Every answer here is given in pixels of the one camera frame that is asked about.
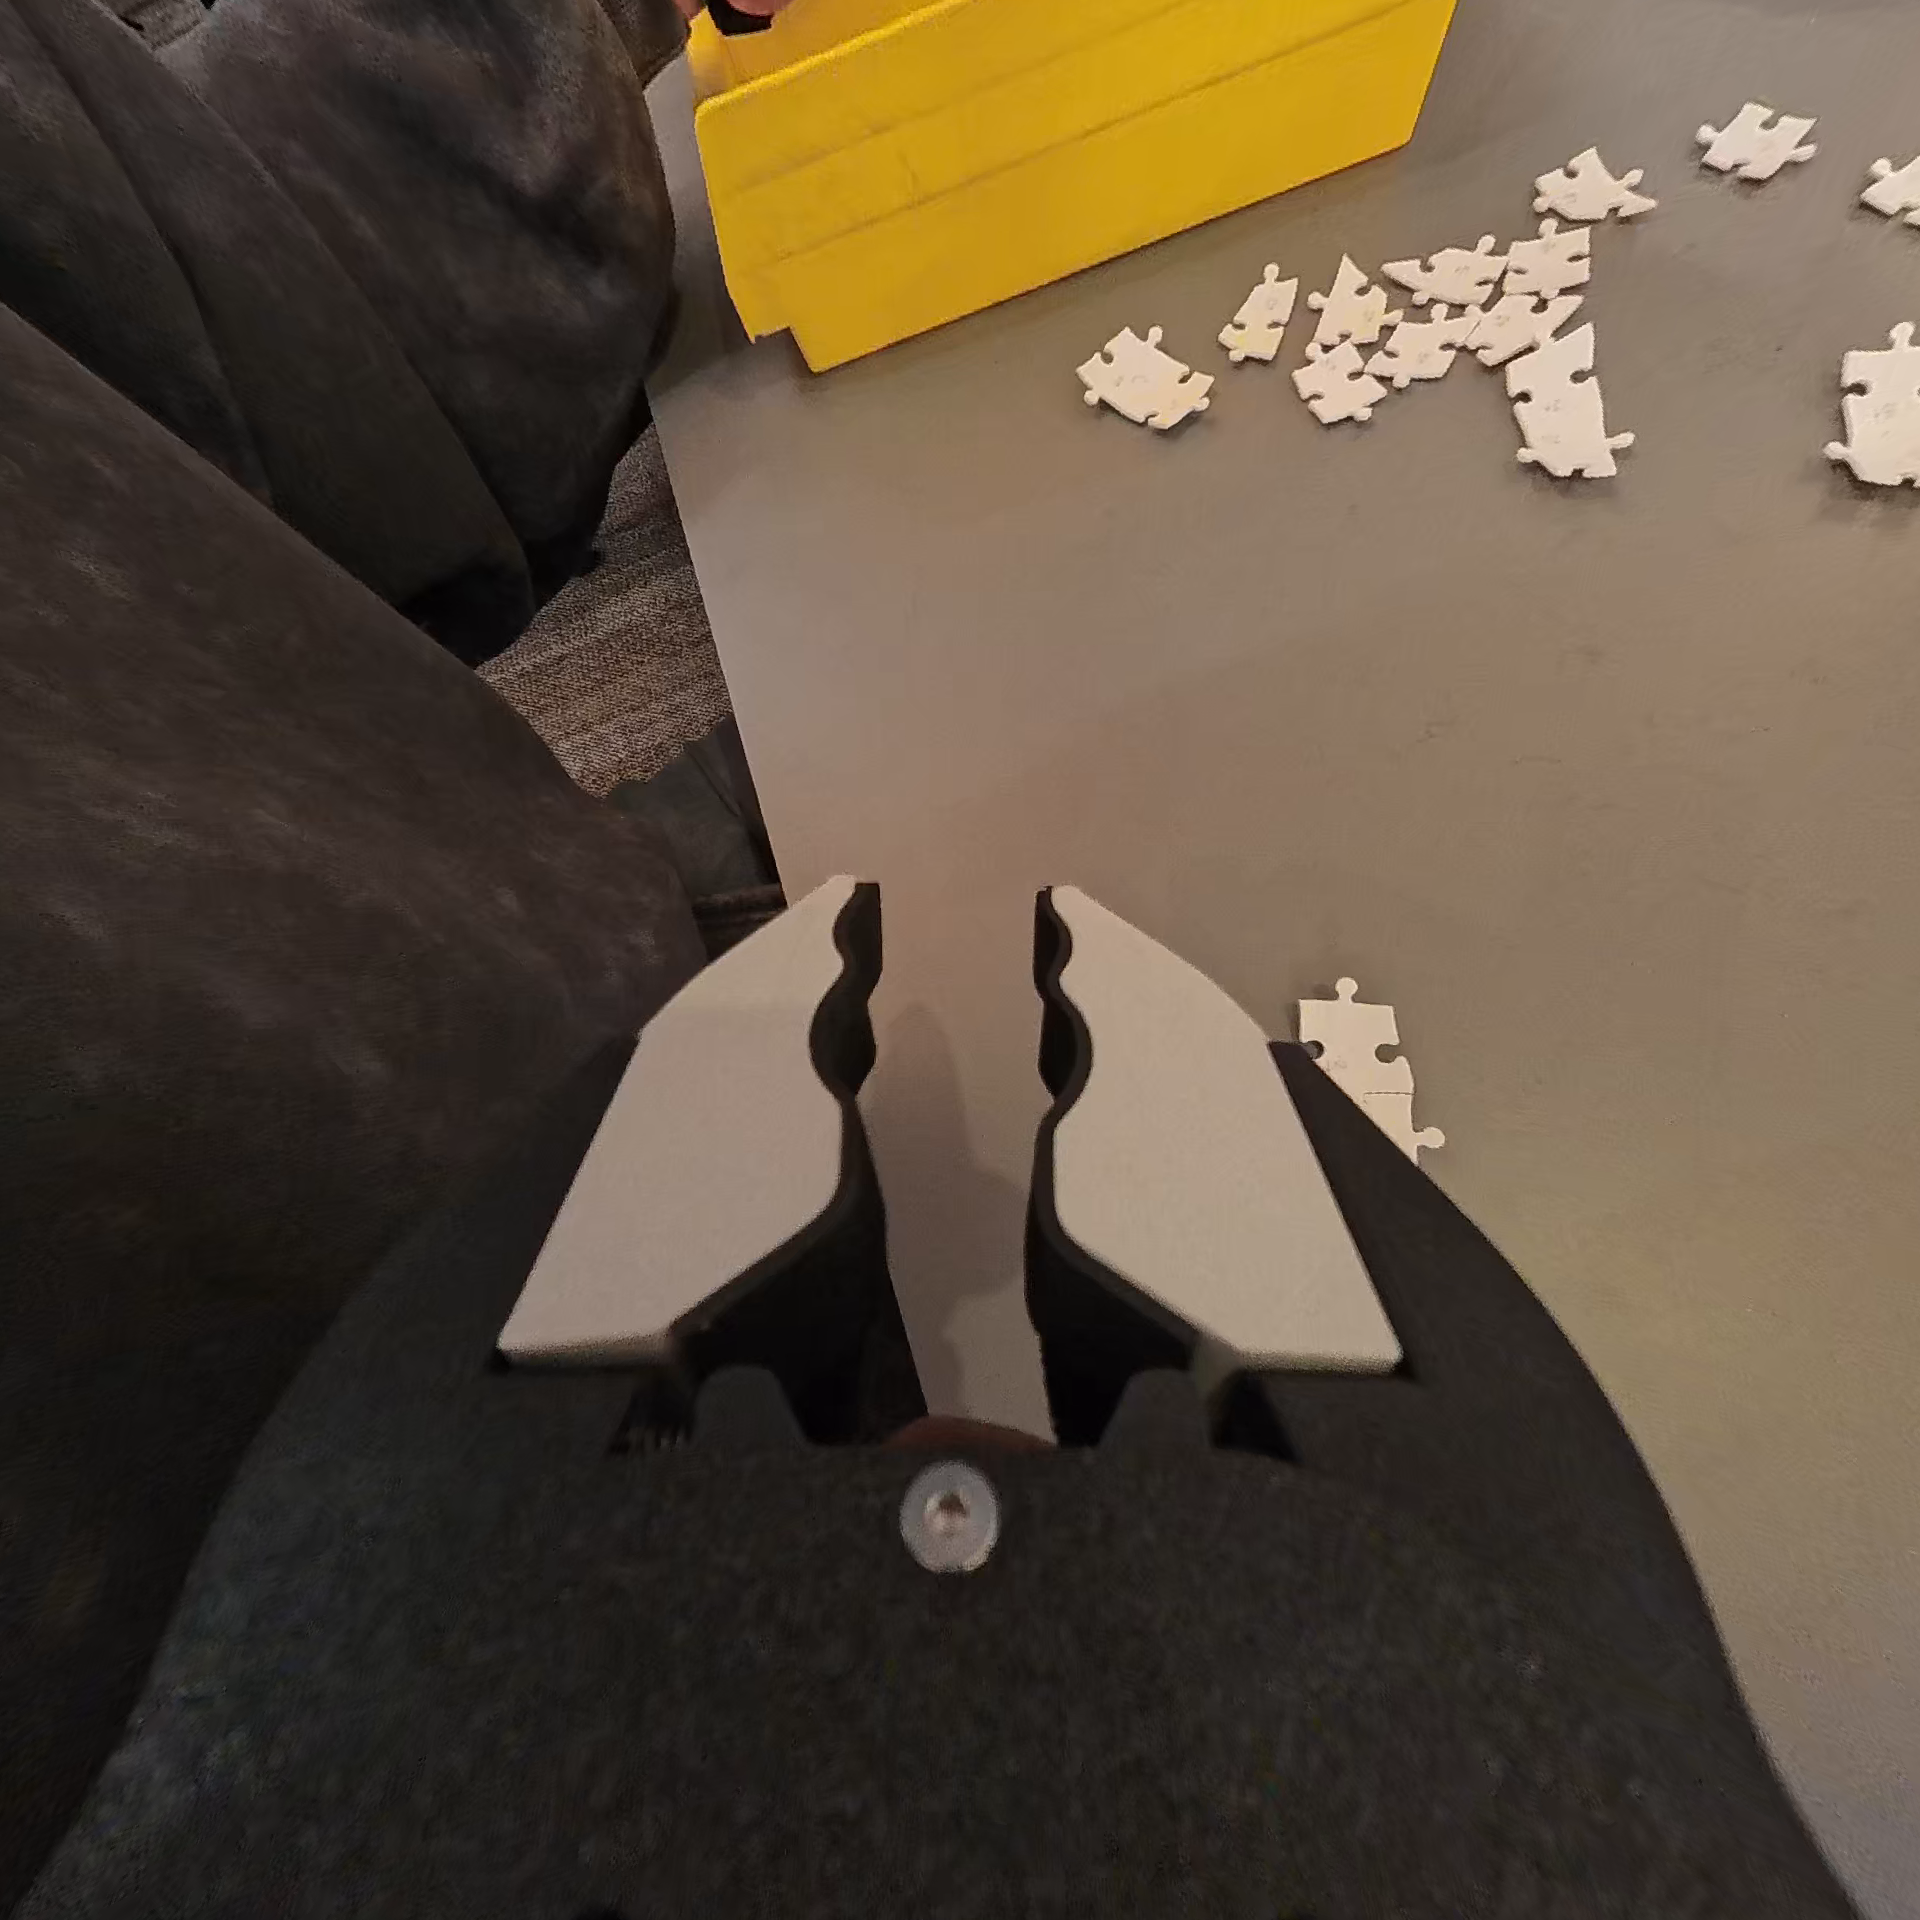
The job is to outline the person's dark clothing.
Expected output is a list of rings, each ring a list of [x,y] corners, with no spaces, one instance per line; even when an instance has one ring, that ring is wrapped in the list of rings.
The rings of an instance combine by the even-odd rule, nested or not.
[[[658,837],[4,313],[1,1885],[337,1310],[703,964]]]

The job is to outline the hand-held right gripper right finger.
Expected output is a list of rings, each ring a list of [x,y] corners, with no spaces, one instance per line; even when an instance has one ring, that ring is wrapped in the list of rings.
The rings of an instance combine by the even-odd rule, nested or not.
[[[1357,1239],[1262,1026],[1080,886],[1037,892],[1039,1081],[1024,1306],[1047,1416],[1095,1447],[1140,1376],[1210,1425],[1242,1380],[1401,1368]]]

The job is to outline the scattered white puzzle pieces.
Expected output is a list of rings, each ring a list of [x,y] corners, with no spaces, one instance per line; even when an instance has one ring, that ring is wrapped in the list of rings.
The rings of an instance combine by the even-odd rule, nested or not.
[[[1917,487],[1917,343],[1903,319],[1882,346],[1854,346],[1840,357],[1837,440],[1822,454],[1871,489]]]

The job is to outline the pile of white puzzle pieces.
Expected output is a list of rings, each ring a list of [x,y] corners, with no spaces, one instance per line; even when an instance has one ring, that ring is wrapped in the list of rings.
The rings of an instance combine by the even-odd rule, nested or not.
[[[1366,424],[1383,398],[1445,376],[1462,354],[1504,367],[1560,333],[1591,273],[1591,229],[1557,218],[1508,248],[1485,232],[1375,277],[1344,256],[1332,287],[1310,295],[1317,324],[1293,391],[1320,424]]]

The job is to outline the person's left forearm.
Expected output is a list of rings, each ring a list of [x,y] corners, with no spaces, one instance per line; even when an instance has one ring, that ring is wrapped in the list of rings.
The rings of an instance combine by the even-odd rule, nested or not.
[[[676,4],[4,4],[4,309],[445,654],[588,564],[649,420]]]

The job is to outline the loose white puzzle pieces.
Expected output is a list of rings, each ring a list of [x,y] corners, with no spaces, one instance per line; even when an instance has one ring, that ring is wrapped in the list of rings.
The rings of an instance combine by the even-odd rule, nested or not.
[[[1521,465],[1559,481],[1615,478],[1615,454],[1629,450],[1637,437],[1608,432],[1593,365],[1591,321],[1553,333],[1504,365]]]

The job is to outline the yellow plastic bins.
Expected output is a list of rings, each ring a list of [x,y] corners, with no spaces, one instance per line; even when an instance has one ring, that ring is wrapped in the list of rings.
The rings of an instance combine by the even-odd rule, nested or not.
[[[687,26],[749,340],[813,373],[1406,145],[1454,1],[798,1]]]

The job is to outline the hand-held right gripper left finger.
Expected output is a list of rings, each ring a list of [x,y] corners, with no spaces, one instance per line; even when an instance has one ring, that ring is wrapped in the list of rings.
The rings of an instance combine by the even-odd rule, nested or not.
[[[676,1422],[756,1372],[824,1447],[926,1415],[856,1103],[879,967],[879,886],[836,876],[640,1030],[495,1336],[502,1366],[636,1374]]]

